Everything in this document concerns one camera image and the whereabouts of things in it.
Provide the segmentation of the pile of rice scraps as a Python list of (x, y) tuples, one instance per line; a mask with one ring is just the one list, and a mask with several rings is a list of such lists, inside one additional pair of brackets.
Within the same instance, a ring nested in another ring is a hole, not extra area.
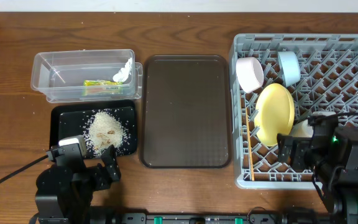
[(118, 156), (132, 154), (137, 148), (137, 131), (133, 107), (90, 110), (82, 113), (80, 126), (87, 147), (86, 157), (100, 157), (109, 147)]

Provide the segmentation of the small pale green cup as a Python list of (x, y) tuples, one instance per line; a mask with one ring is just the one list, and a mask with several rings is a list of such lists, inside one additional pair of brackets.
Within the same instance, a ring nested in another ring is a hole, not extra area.
[(292, 127), (290, 136), (298, 138), (311, 138), (314, 130), (312, 126), (308, 125), (308, 120), (303, 120)]

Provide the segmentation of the yellow plate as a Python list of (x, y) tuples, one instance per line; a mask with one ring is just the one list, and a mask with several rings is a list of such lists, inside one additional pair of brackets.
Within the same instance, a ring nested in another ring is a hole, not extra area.
[(254, 125), (259, 127), (257, 137), (265, 146), (277, 144), (277, 135), (289, 135), (295, 119), (295, 104), (291, 93), (281, 84), (266, 86), (255, 106)]

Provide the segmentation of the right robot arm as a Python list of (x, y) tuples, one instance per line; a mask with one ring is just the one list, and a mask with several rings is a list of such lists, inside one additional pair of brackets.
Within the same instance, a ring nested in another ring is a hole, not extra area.
[(358, 223), (358, 129), (341, 126), (339, 115), (312, 115), (310, 138), (278, 134), (278, 161), (312, 170), (312, 183), (330, 223)]

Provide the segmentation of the light blue bowl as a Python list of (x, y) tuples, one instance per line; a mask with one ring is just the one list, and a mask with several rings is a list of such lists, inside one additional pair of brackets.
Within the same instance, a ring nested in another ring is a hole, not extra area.
[(283, 83), (286, 87), (300, 81), (300, 66), (294, 52), (279, 52), (278, 62), (282, 72)]

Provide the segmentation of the wooden chopstick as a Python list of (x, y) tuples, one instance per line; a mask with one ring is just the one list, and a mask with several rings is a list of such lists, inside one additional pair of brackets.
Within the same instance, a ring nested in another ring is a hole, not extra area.
[(254, 181), (254, 165), (253, 165), (253, 158), (252, 158), (252, 143), (250, 137), (250, 125), (249, 125), (249, 115), (247, 107), (245, 108), (246, 112), (246, 126), (247, 126), (247, 145), (248, 145), (248, 152), (249, 152), (249, 169), (250, 169), (250, 179)]

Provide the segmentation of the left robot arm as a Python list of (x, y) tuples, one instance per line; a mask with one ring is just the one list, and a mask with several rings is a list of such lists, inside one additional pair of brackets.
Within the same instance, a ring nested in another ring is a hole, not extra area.
[(121, 179), (116, 149), (109, 146), (102, 163), (86, 166), (86, 143), (82, 135), (62, 139), (47, 151), (51, 168), (36, 180), (35, 203), (38, 213), (31, 220), (39, 223), (120, 223), (113, 209), (91, 205), (93, 193), (107, 190)]

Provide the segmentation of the white tissue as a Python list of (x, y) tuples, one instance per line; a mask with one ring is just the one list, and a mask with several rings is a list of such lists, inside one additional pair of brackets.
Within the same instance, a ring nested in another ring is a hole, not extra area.
[(114, 82), (124, 83), (128, 80), (129, 75), (132, 73), (132, 58), (129, 58), (125, 63), (125, 66), (122, 67), (114, 76)]

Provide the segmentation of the green orange snack wrapper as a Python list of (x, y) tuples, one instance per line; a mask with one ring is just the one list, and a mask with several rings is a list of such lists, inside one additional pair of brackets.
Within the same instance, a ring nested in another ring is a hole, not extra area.
[(89, 96), (122, 93), (122, 84), (123, 82), (112, 82), (108, 80), (85, 80), (83, 82), (85, 89), (83, 90), (82, 95)]

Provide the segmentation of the pink white bowl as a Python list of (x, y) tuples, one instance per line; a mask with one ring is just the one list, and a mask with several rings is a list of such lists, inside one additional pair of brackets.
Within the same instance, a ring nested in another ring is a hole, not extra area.
[(239, 58), (236, 62), (236, 76), (246, 93), (251, 93), (264, 84), (264, 72), (255, 57)]

